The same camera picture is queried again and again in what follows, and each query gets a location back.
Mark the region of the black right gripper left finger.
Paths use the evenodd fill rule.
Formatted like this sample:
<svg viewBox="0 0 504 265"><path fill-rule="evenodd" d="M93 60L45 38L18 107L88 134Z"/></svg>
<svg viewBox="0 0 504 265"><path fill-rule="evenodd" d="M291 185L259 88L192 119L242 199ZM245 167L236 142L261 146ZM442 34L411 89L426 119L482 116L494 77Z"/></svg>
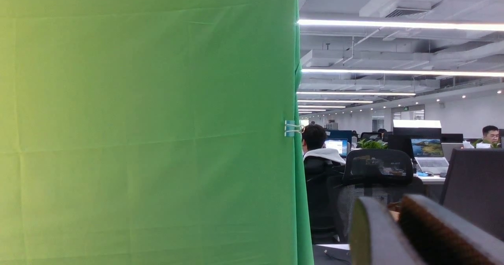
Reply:
<svg viewBox="0 0 504 265"><path fill-rule="evenodd" d="M424 265L389 210L376 199L355 200L349 247L353 265Z"/></svg>

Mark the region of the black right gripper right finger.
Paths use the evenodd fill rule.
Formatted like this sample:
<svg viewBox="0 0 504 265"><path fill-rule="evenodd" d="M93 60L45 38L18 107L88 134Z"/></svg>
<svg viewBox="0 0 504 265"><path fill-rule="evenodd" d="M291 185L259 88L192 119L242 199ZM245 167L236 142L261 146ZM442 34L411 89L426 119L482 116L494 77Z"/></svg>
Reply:
<svg viewBox="0 0 504 265"><path fill-rule="evenodd" d="M428 265L504 263L501 240L427 197L403 197L398 225Z"/></svg>

